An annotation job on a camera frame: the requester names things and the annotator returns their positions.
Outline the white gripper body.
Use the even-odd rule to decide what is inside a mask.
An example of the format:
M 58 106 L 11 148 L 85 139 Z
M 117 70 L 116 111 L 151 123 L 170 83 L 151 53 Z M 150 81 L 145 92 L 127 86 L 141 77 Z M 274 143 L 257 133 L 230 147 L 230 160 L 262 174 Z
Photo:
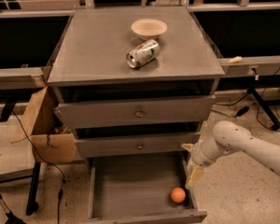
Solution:
M 208 136 L 195 144 L 190 150 L 188 166 L 208 167 L 224 154 L 224 146 L 213 136 Z

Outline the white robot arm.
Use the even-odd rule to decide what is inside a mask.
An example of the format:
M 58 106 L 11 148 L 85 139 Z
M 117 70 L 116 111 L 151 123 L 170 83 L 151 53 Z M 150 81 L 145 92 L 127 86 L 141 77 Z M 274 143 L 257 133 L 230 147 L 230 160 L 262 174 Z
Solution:
M 192 189 L 206 167 L 218 158 L 242 151 L 268 170 L 280 176 L 280 146 L 258 139 L 242 126 L 230 121 L 215 124 L 212 132 L 196 144 L 183 144 L 189 152 L 185 188 Z

